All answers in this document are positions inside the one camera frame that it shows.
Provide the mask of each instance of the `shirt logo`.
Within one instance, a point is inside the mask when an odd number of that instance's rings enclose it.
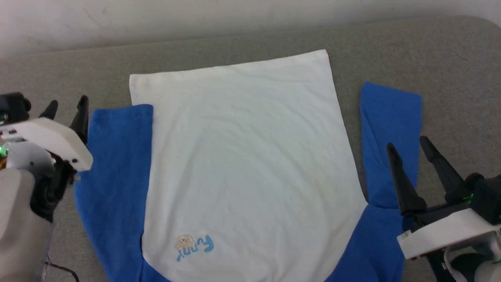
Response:
[[[211,252],[214,249],[214,243],[209,235],[205,236],[205,241],[203,238],[199,238],[195,242],[191,235],[182,235],[177,239],[175,248],[178,250],[179,255],[177,256],[177,261],[181,261],[183,258],[189,256],[192,253],[198,252],[198,246],[206,246],[203,251]]]

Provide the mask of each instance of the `white fabric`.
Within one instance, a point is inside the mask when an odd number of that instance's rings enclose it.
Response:
[[[332,273],[367,203],[325,50],[133,74],[130,92],[154,106],[142,237],[153,268],[173,282]]]

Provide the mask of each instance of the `blue sleeve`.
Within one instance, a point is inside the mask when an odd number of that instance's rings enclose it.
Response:
[[[365,83],[360,97],[362,154],[369,205],[336,269],[326,281],[400,281],[404,257],[402,233],[386,145],[393,143],[404,170],[416,186],[421,130],[421,97]]]
[[[95,110],[88,148],[94,162],[80,173],[75,201],[111,282],[167,281],[143,259],[153,107]]]

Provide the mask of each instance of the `white wall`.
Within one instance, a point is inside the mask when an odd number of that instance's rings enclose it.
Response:
[[[433,15],[501,25],[501,0],[1,0],[0,57]]]

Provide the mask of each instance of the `gray table surface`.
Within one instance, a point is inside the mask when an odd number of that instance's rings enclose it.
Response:
[[[131,73],[189,70],[327,49],[341,112],[365,187],[359,97],[365,81],[423,97],[422,134],[462,176],[501,171],[501,29],[472,17],[444,17],[321,28],[277,34],[176,41],[47,54],[0,61],[0,93],[21,91],[33,115],[52,99],[57,121],[69,125],[82,94],[91,110],[131,104]],[[418,193],[443,200],[433,166],[420,154]],[[107,281],[89,243],[73,191],[60,204],[50,249],[53,262],[81,281]],[[433,281],[425,259],[408,261],[404,281]],[[51,269],[48,281],[73,281]]]

